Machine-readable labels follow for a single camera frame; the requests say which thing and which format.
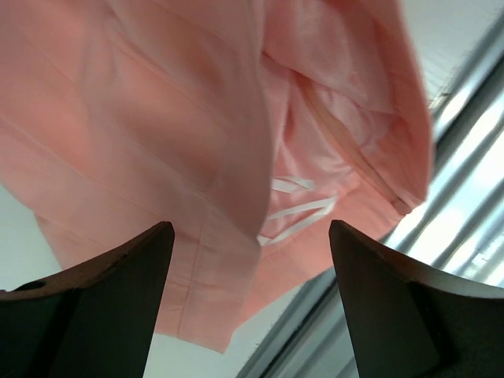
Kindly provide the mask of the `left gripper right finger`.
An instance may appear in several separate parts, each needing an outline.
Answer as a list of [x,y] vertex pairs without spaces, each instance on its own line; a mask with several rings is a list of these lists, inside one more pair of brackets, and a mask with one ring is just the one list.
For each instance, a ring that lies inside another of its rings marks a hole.
[[503,289],[435,269],[349,224],[329,229],[361,377],[501,377]]

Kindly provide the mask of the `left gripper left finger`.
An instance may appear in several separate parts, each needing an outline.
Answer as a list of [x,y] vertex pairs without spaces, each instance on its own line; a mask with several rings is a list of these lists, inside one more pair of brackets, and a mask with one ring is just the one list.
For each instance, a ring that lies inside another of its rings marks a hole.
[[175,233],[161,222],[52,276],[1,292],[3,377],[141,377]]

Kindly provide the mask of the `salmon pink skirt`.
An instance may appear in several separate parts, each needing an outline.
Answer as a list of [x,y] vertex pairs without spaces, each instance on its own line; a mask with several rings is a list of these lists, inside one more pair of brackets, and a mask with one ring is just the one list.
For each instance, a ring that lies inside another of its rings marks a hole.
[[160,221],[158,332],[223,352],[426,198],[432,125],[398,1],[4,1],[1,181],[63,268]]

